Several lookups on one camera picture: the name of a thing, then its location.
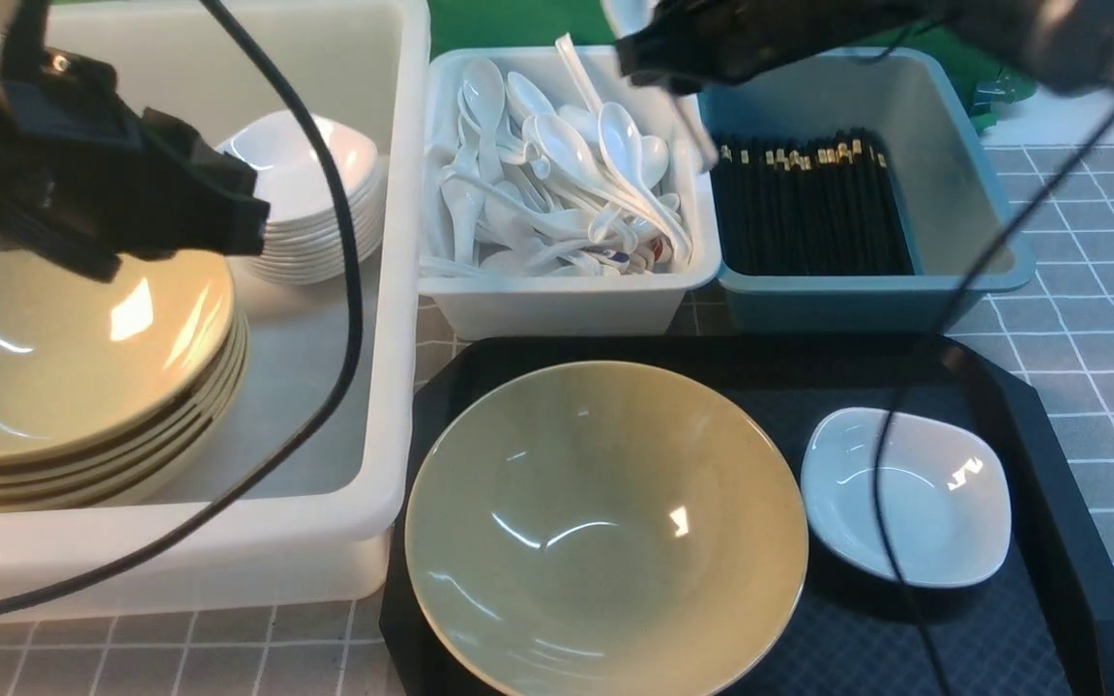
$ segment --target yellow plate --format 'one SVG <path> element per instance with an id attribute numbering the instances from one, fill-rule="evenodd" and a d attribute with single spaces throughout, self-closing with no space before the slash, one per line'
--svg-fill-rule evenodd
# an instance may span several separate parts
<path id="1" fill-rule="evenodd" d="M 234 283 L 223 257 L 124 257 L 86 281 L 27 252 L 0 254 L 0 465 L 133 429 L 225 343 Z"/>
<path id="2" fill-rule="evenodd" d="M 28 499 L 28 501 L 0 502 L 0 514 L 3 512 L 79 508 L 96 506 L 96 503 L 119 503 L 120 499 L 128 499 L 131 494 L 137 494 L 137 489 L 143 492 L 141 497 L 155 492 L 156 489 L 198 458 L 203 447 L 216 432 L 216 427 L 223 415 L 229 410 L 235 395 L 238 395 L 238 388 L 242 386 L 246 374 L 247 341 L 240 343 L 240 357 L 231 362 L 233 370 L 222 380 L 221 388 L 202 410 L 199 418 L 195 419 L 186 430 L 169 433 L 169 439 L 160 442 L 159 449 L 147 458 L 140 459 L 128 470 L 119 471 L 105 480 L 76 490 L 67 490 L 67 492 L 59 494 L 46 494 L 46 497 Z"/>
<path id="3" fill-rule="evenodd" d="M 240 343 L 247 341 L 246 332 L 246 320 L 236 317 L 222 351 L 194 388 L 141 428 L 87 451 L 42 462 L 0 468 L 0 501 L 52 494 L 56 490 L 75 490 L 136 465 L 136 462 L 172 439 L 174 433 L 187 430 L 202 418 L 208 402 L 222 388 L 222 382 L 236 369 L 243 351 Z"/>

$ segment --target blue plastic bin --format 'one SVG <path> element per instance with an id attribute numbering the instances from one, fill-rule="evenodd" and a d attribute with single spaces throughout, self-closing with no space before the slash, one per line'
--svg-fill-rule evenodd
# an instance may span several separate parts
<path id="1" fill-rule="evenodd" d="M 917 268 L 913 276 L 776 277 L 722 265 L 717 277 L 739 331 L 926 331 L 1008 219 L 1008 198 L 940 63 L 909 49 L 872 66 L 852 59 L 876 52 L 839 49 L 700 99 L 715 134 L 804 140 L 848 128 L 879 133 Z M 956 318 L 987 292 L 1018 290 L 1034 273 L 1029 246 L 1017 237 Z"/>

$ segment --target black tray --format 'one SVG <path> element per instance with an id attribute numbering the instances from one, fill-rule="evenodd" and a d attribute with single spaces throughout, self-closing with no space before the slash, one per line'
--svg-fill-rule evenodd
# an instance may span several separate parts
<path id="1" fill-rule="evenodd" d="M 734 339 L 495 340 L 473 344 L 414 402 L 407 490 L 448 423 L 510 379 L 544 366 L 631 361 L 674 370 L 724 393 L 776 442 L 790 465 L 817 424 L 842 406 L 885 406 L 907 370 L 911 335 Z M 1114 696 L 1114 568 L 1037 393 L 951 340 L 920 369 L 905 410 L 977 432 L 1000 455 L 1014 543 L 975 590 L 924 595 L 958 695 Z M 407 577 L 399 519 L 381 634 L 410 696 L 495 695 L 442 647 Z M 937 693 L 895 589 L 834 560 L 810 538 L 808 587 L 776 647 L 733 696 Z"/>

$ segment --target white plastic tub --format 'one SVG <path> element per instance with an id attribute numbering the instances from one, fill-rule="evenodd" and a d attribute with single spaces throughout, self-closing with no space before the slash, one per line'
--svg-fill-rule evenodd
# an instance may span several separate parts
<path id="1" fill-rule="evenodd" d="M 647 136 L 673 143 L 675 166 L 662 189 L 681 197 L 693 235 L 694 255 L 676 273 L 623 277 L 420 278 L 461 339 L 498 335 L 659 334 L 668 329 L 682 296 L 703 286 L 721 268 L 721 238 L 712 203 L 712 180 L 697 173 L 695 156 L 667 99 L 656 89 L 635 89 L 618 73 L 613 48 L 579 48 L 592 82 L 606 101 L 618 101 Z M 554 104 L 582 105 L 554 48 L 477 48 L 446 53 L 429 67 L 429 114 L 424 130 L 423 210 L 426 233 L 451 235 L 450 215 L 437 188 L 437 171 L 458 146 L 455 96 L 472 58 L 489 58 L 526 75 Z"/>
<path id="2" fill-rule="evenodd" d="M 391 154 L 384 246 L 363 268 L 365 354 L 328 427 L 193 538 L 84 594 L 1 620 L 193 611 L 370 595 L 384 581 L 402 501 L 414 380 L 421 118 L 429 62 L 422 0 L 244 0 L 231 9 L 315 111 Z M 282 107 L 190 0 L 57 9 L 49 45 L 118 68 L 154 106 L 216 144 Z M 276 287 L 236 273 L 252 362 L 221 435 L 194 470 L 127 508 L 0 516 L 0 597 L 87 571 L 160 537 L 261 462 L 326 395 L 345 345 L 341 282 Z"/>

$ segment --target black wire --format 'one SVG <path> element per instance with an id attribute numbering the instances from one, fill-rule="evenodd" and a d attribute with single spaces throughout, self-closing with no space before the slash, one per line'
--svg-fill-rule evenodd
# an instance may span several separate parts
<path id="1" fill-rule="evenodd" d="M 329 154 L 324 138 L 321 136 L 317 125 L 313 122 L 312 114 L 306 110 L 304 102 L 300 99 L 295 89 L 291 88 L 291 85 L 286 82 L 286 78 L 283 78 L 273 61 L 270 61 L 265 52 L 261 51 L 261 46 L 257 46 L 252 36 L 248 36 L 247 31 L 238 24 L 238 21 L 226 10 L 221 0 L 201 0 L 201 3 L 208 10 L 208 13 L 213 14 L 213 18 L 224 28 L 226 33 L 234 39 L 238 48 L 244 53 L 247 53 L 253 65 L 256 66 L 256 70 L 260 70 L 261 75 L 265 76 L 265 79 L 268 80 L 274 91 L 277 91 L 277 96 L 282 97 L 282 102 L 286 105 L 291 114 L 295 115 L 296 121 L 300 122 L 300 128 L 304 129 L 304 136 L 309 138 L 314 153 L 317 154 L 317 160 L 321 163 L 324 176 L 326 176 L 329 194 L 333 196 L 333 209 L 338 219 L 341 251 L 343 252 L 343 263 L 346 268 L 346 310 L 349 316 L 346 353 L 343 363 L 341 363 L 341 371 L 338 373 L 338 380 L 333 384 L 333 389 L 329 392 L 323 404 L 315 411 L 315 414 L 302 424 L 286 442 L 283 442 L 282 447 L 274 450 L 274 453 L 270 454 L 261 465 L 257 465 L 255 470 L 252 470 L 238 483 L 231 487 L 225 493 L 222 493 L 222 497 L 205 506 L 197 514 L 178 525 L 172 531 L 168 531 L 163 538 L 152 541 L 147 546 L 141 547 L 141 549 L 123 556 L 118 560 L 111 560 L 111 562 L 100 566 L 100 568 L 90 569 L 88 572 L 53 582 L 53 585 L 40 587 L 37 590 L 28 590 L 21 595 L 0 599 L 0 614 L 21 611 L 21 609 L 36 607 L 36 605 L 52 602 L 55 599 L 74 595 L 79 590 L 87 590 L 89 587 L 97 585 L 97 582 L 110 580 L 113 577 L 137 568 L 137 566 L 147 562 L 147 560 L 155 559 L 156 556 L 173 549 L 177 543 L 190 537 L 192 533 L 208 523 L 209 520 L 221 514 L 223 510 L 229 508 L 232 503 L 243 498 L 244 493 L 247 493 L 253 486 L 261 483 L 265 477 L 277 470 L 277 467 L 282 465 L 282 462 L 286 461 L 286 458 L 290 458 L 295 450 L 300 449 L 304 442 L 309 441 L 321 429 L 322 424 L 329 420 L 329 415 L 334 413 L 346 395 L 350 383 L 354 379 L 355 370 L 359 366 L 360 349 L 362 349 L 363 342 L 363 300 L 360 296 L 362 292 L 359 287 L 359 255 L 355 249 L 354 222 L 350 215 L 350 206 L 346 203 L 346 196 L 341 186 L 341 177 L 338 176 L 338 166 L 334 163 L 333 155 Z"/>
<path id="2" fill-rule="evenodd" d="M 931 19 L 931 21 L 928 21 L 921 27 L 912 26 L 911 23 L 910 26 L 906 26 L 906 28 L 902 28 L 901 33 L 897 35 L 897 38 L 892 40 L 892 43 L 890 43 L 888 48 L 885 48 L 883 51 L 881 51 L 879 55 L 871 56 L 868 58 L 850 56 L 849 59 L 850 61 L 858 62 L 858 65 L 860 66 L 874 66 L 876 62 L 882 61 L 883 58 L 888 58 L 892 53 L 897 53 L 897 49 L 901 48 L 901 46 L 903 46 L 907 40 L 915 39 L 915 37 L 922 36 L 924 33 L 932 32 L 934 30 L 937 30 L 937 28 L 945 26 L 945 23 L 947 22 L 948 20 L 946 18 L 939 18 L 939 19 Z"/>
<path id="3" fill-rule="evenodd" d="M 913 614 L 915 625 L 919 629 L 919 635 L 922 637 L 922 647 L 927 651 L 927 657 L 931 660 L 931 668 L 935 670 L 936 682 L 940 685 L 940 693 L 942 696 L 951 696 L 951 684 L 948 682 L 948 673 L 942 665 L 940 659 L 940 651 L 937 650 L 935 639 L 931 637 L 931 627 L 927 624 L 926 618 L 922 616 L 922 609 L 920 609 L 919 602 L 913 595 L 913 589 L 910 587 L 909 582 L 906 581 L 906 575 L 901 572 L 901 566 L 897 560 L 897 550 L 892 547 L 892 538 L 888 532 L 888 523 L 883 520 L 883 503 L 880 497 L 880 468 L 883 465 L 883 453 L 888 449 L 888 435 L 892 431 L 892 422 L 897 419 L 898 411 L 901 406 L 906 404 L 906 398 L 910 395 L 913 391 L 917 374 L 919 374 L 919 367 L 922 365 L 924 360 L 930 356 L 935 352 L 936 343 L 940 340 L 942 335 L 942 330 L 951 321 L 954 314 L 956 314 L 957 308 L 960 307 L 965 300 L 965 295 L 968 294 L 969 290 L 973 287 L 974 283 L 981 277 L 983 273 L 986 272 L 986 266 L 990 265 L 995 256 L 1008 245 L 1008 242 L 1016 237 L 1016 234 L 1024 228 L 1025 224 L 1029 220 L 1035 212 L 1038 210 L 1038 206 L 1046 202 L 1046 199 L 1052 195 L 1053 190 L 1058 188 L 1064 184 L 1065 179 L 1068 178 L 1069 173 L 1073 173 L 1077 165 L 1086 157 L 1089 150 L 1094 149 L 1097 143 L 1102 140 L 1103 136 L 1106 136 L 1106 131 L 1114 127 L 1114 111 L 1111 111 L 1108 118 L 1104 119 L 1100 127 L 1096 128 L 1095 133 L 1088 138 L 1086 144 L 1078 147 L 1077 153 L 1074 153 L 1065 164 L 1061 165 L 1059 170 L 1052 176 L 1043 188 L 1038 189 L 1038 194 L 1034 195 L 1034 198 L 1029 199 L 1029 203 L 1025 204 L 1020 213 L 1017 213 L 1016 217 L 1013 217 L 1013 222 L 1009 222 L 1007 226 L 999 233 L 995 235 L 991 243 L 978 255 L 978 258 L 974 261 L 974 265 L 969 268 L 969 272 L 965 274 L 965 277 L 954 291 L 954 294 L 948 298 L 948 302 L 942 306 L 940 311 L 940 317 L 937 318 L 935 324 L 931 326 L 925 335 L 919 345 L 915 349 L 911 360 L 909 362 L 909 369 L 907 369 L 903 379 L 901 380 L 900 386 L 895 389 L 892 396 L 889 400 L 888 415 L 883 418 L 883 428 L 879 433 L 879 441 L 876 442 L 876 458 L 874 462 L 871 463 L 871 503 L 874 506 L 876 510 L 876 526 L 879 528 L 880 538 L 883 539 L 883 550 L 888 553 L 888 562 L 892 568 L 892 574 L 897 577 L 898 586 L 901 587 L 901 595 L 905 597 L 905 602 L 909 605 L 910 612 Z"/>

